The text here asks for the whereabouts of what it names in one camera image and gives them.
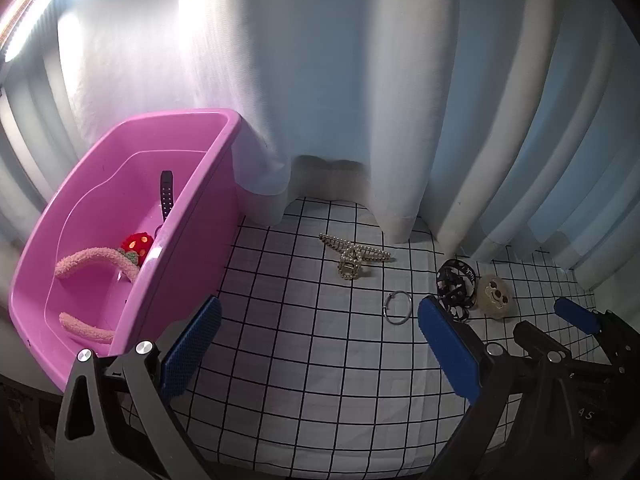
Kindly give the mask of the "black digital wristwatch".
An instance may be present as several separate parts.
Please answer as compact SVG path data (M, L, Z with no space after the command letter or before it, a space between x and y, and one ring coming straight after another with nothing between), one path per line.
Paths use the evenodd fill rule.
M160 174L160 210L163 220L169 216L174 206L174 175L170 170L163 170Z

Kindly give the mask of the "black patterned hair clip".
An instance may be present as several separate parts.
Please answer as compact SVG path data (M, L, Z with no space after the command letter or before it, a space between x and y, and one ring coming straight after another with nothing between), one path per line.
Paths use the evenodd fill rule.
M436 288L439 302L454 320L459 323L468 322L475 306L475 271L460 259L448 259L436 273Z

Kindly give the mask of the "pink fuzzy strawberry headband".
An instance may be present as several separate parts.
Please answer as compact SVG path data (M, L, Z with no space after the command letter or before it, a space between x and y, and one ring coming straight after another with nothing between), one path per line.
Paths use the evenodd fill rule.
M130 286L149 255L154 238L128 235L118 247L88 247L55 263L47 307L66 333L109 346Z

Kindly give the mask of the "pink plastic basin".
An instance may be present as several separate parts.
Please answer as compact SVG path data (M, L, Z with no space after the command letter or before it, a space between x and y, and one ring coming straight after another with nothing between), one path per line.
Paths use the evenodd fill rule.
M131 117L93 145L18 262L11 320L64 388L77 353L117 356L216 294L240 211L233 110Z

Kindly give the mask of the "white grid bedsheet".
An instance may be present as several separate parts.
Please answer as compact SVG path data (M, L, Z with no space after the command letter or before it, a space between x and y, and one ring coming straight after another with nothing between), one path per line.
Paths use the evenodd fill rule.
M393 260L345 281L320 233L388 248ZM171 403L217 476L423 472L468 408L416 322L444 260L422 220L390 245L354 203L306 197L271 228L242 220L219 292L220 329Z

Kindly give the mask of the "pearl hair claw clip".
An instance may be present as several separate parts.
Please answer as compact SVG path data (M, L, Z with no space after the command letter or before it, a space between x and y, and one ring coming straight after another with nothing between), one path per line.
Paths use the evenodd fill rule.
M361 268L372 262L389 262L392 255L385 250L373 246L358 244L344 240L344 238L320 233L318 239L326 247L329 247L340 255L337 263L337 272L345 281L353 281L359 278Z

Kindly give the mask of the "white curtain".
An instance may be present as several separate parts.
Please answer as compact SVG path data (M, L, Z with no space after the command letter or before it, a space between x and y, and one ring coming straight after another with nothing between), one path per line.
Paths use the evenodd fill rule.
M236 110L272 223L353 200L444 252L639 273L639 44L613 0L1 0L1 272L125 118Z

